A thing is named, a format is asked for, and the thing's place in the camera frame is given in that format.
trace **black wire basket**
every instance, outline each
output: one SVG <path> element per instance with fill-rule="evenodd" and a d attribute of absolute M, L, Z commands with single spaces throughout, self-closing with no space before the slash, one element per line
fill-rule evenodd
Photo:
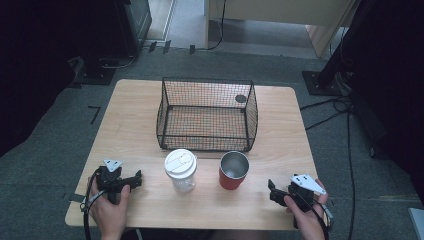
<path fill-rule="evenodd" d="M 156 134 L 162 149 L 252 149 L 258 107 L 252 81 L 163 78 Z"/>

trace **cup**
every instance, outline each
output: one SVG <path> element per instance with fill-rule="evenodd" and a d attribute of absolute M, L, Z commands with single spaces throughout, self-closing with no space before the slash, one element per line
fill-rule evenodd
<path fill-rule="evenodd" d="M 165 172 L 172 179 L 174 188 L 180 192 L 189 192 L 195 186 L 194 173 L 197 169 L 197 157 L 186 149 L 177 149 L 165 159 Z"/>
<path fill-rule="evenodd" d="M 219 183 L 227 190 L 237 189 L 249 171 L 249 160 L 237 151 L 227 152 L 221 158 Z"/>

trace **human hand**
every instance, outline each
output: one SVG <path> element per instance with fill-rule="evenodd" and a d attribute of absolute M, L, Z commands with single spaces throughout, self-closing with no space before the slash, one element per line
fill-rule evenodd
<path fill-rule="evenodd" d="M 315 181 L 324 189 L 324 185 L 319 179 Z M 325 204 L 327 202 L 327 199 L 328 199 L 328 193 L 319 195 L 317 201 L 321 204 Z M 311 210 L 307 212 L 302 212 L 302 210 L 299 209 L 299 207 L 294 202 L 294 200 L 288 195 L 284 197 L 284 202 L 287 205 L 286 212 L 293 213 L 294 217 L 296 218 L 297 226 L 299 228 L 300 234 L 302 235 L 302 239 L 304 240 L 325 239 L 322 227 L 320 223 L 318 222 L 317 217 Z M 322 216 L 324 215 L 323 209 L 318 204 L 314 204 L 313 208 L 318 213 L 318 215 L 322 218 Z"/>
<path fill-rule="evenodd" d="M 97 181 L 94 180 L 90 198 L 99 193 Z M 119 240 L 127 225 L 128 198 L 130 195 L 130 186 L 125 185 L 121 191 L 121 200 L 118 205 L 112 204 L 105 196 L 99 197 L 93 202 L 90 209 L 90 215 L 99 228 L 102 240 Z"/>

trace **wooden table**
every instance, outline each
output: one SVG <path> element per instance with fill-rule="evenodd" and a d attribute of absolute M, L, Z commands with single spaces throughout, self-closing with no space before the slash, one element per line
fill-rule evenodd
<path fill-rule="evenodd" d="M 122 160 L 122 177 L 143 174 L 132 191 L 128 227 L 192 229 L 293 229 L 292 215 L 269 200 L 268 179 L 286 189 L 294 173 L 317 173 L 295 92 L 288 87 L 255 86 L 259 126 L 253 149 L 246 153 L 250 170 L 240 187 L 223 189 L 218 181 L 223 152 L 194 152 L 198 157 L 196 187 L 181 194 L 165 174 L 156 138 L 161 82 L 121 80 L 101 123 L 76 193 L 84 194 L 87 178 L 104 159 Z M 66 223 L 82 226 L 78 203 L 71 203 Z"/>
<path fill-rule="evenodd" d="M 228 0 L 225 18 L 306 25 L 315 52 L 321 57 L 338 29 L 349 26 L 357 3 L 357 0 Z M 205 0 L 206 48 L 209 20 L 221 19 L 223 6 L 224 0 Z"/>

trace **gray carpet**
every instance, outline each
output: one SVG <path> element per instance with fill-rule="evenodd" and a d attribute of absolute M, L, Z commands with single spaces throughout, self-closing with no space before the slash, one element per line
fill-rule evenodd
<path fill-rule="evenodd" d="M 82 228 L 65 224 L 75 190 L 103 114 L 119 79 L 161 80 L 162 77 L 249 79 L 256 85 L 295 89 L 300 106 L 329 97 L 310 96 L 302 70 L 320 71 L 326 62 L 278 56 L 170 49 L 144 50 L 129 67 L 118 69 L 110 86 L 65 89 L 30 138 L 5 154 L 0 175 L 0 239 L 84 239 Z M 99 106 L 101 111 L 91 124 Z M 331 104 L 302 111 L 305 126 L 334 114 Z M 360 123 L 350 115 L 351 152 L 356 189 L 352 239 L 417 239 L 408 208 L 423 206 L 409 176 L 390 160 L 369 156 Z M 347 115 L 307 131 L 320 179 L 330 193 L 327 204 L 335 217 L 331 239 L 347 239 L 352 212 Z M 99 237 L 93 229 L 93 236 Z M 296 231 L 276 231 L 271 239 L 298 239 Z"/>

